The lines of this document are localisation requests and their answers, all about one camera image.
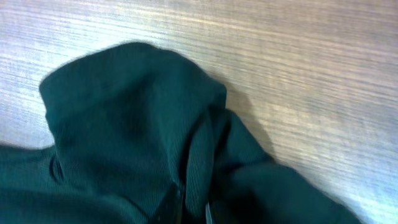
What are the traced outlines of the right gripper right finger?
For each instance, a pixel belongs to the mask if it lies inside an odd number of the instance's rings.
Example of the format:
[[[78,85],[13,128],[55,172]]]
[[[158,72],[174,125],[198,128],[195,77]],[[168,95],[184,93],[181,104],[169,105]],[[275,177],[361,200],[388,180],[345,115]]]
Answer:
[[[206,224],[224,223],[224,205],[219,201],[208,202],[205,207]]]

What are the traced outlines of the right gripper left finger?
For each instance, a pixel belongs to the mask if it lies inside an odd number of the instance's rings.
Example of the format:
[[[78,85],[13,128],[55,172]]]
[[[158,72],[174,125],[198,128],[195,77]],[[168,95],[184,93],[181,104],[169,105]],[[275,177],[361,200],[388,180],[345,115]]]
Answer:
[[[154,213],[152,224],[181,224],[182,215],[183,192],[173,184]]]

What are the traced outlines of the black t-shirt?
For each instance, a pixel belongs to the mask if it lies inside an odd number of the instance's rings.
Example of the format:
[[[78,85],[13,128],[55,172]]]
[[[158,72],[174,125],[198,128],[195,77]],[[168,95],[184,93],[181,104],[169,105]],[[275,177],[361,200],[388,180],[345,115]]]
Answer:
[[[55,143],[1,146],[2,223],[152,223],[171,185],[181,223],[357,223],[277,163],[187,58],[128,43],[70,62],[39,86]]]

